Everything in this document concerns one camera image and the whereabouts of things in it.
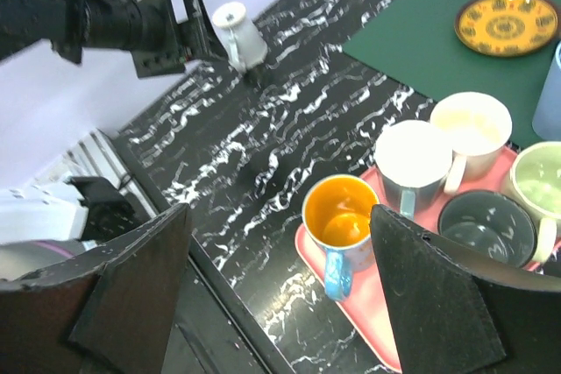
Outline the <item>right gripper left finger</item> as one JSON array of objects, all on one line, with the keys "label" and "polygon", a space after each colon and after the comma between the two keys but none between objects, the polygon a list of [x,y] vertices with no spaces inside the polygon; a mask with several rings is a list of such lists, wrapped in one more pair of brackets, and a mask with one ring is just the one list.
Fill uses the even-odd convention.
[{"label": "right gripper left finger", "polygon": [[81,255],[1,283],[3,373],[158,373],[191,215],[178,204]]}]

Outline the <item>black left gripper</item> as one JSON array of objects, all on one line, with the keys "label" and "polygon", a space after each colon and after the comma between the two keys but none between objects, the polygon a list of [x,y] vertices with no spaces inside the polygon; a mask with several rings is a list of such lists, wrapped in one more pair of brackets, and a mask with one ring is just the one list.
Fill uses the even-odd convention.
[{"label": "black left gripper", "polygon": [[139,79],[180,74],[193,60],[226,61],[203,0],[183,3],[179,22],[172,0],[72,0],[65,38],[52,47],[76,65],[84,48],[128,52]]}]

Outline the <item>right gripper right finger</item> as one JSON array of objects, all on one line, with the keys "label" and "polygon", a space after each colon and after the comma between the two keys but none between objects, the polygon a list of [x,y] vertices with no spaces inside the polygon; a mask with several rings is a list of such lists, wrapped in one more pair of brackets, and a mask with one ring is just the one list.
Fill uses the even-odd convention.
[{"label": "right gripper right finger", "polygon": [[373,252],[405,373],[558,373],[560,280],[514,268],[384,205]]}]

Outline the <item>dark grey mug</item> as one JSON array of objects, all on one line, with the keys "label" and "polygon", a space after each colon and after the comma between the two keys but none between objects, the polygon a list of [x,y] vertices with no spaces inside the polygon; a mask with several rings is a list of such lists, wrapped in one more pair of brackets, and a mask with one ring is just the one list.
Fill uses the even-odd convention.
[{"label": "dark grey mug", "polygon": [[472,190],[450,199],[438,217],[437,232],[519,268],[536,251],[537,233],[529,214],[512,199],[489,190]]}]

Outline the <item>light blue glazed mug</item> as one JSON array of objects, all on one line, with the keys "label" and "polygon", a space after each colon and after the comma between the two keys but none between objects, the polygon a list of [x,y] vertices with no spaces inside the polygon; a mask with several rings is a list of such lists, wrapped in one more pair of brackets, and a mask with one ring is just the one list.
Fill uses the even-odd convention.
[{"label": "light blue glazed mug", "polygon": [[304,198],[304,228],[325,253],[324,290],[334,301],[349,298],[354,275],[374,264],[370,222],[379,203],[373,188],[350,174],[319,180]]}]

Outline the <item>white grey mug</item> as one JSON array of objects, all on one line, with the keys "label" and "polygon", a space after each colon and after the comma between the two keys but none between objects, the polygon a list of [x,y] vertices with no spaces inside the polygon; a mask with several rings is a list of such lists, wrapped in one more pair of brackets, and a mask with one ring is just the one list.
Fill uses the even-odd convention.
[{"label": "white grey mug", "polygon": [[374,159],[389,206],[413,220],[442,193],[453,151],[435,125],[404,120],[381,132]]}]

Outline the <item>sage green mug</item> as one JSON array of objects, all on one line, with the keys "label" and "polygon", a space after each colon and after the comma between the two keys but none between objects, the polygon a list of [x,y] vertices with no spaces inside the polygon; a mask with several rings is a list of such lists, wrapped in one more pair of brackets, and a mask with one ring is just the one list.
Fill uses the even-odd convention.
[{"label": "sage green mug", "polygon": [[560,238],[560,143],[540,142],[520,152],[501,192],[529,214],[537,233],[531,260],[546,262]]}]

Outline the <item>pink and white mug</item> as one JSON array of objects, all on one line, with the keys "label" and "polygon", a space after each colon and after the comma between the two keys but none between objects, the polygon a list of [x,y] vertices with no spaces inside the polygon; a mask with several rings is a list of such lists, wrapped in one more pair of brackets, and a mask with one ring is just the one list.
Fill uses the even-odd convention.
[{"label": "pink and white mug", "polygon": [[446,134],[454,153],[444,184],[447,194],[455,194],[463,181],[487,174],[513,129],[508,108],[479,92],[460,92],[444,98],[432,110],[430,123]]}]

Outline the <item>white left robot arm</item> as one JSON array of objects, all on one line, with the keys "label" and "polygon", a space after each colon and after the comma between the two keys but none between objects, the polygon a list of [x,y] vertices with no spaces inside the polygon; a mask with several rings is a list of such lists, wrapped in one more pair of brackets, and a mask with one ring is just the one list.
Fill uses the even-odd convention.
[{"label": "white left robot arm", "polygon": [[[203,0],[1,0],[1,55],[40,41],[64,60],[82,62],[86,48],[128,52],[139,78],[179,74],[191,60],[226,60]],[[51,251],[68,258],[86,225],[84,196],[67,182],[46,189],[3,190],[3,251]]]}]

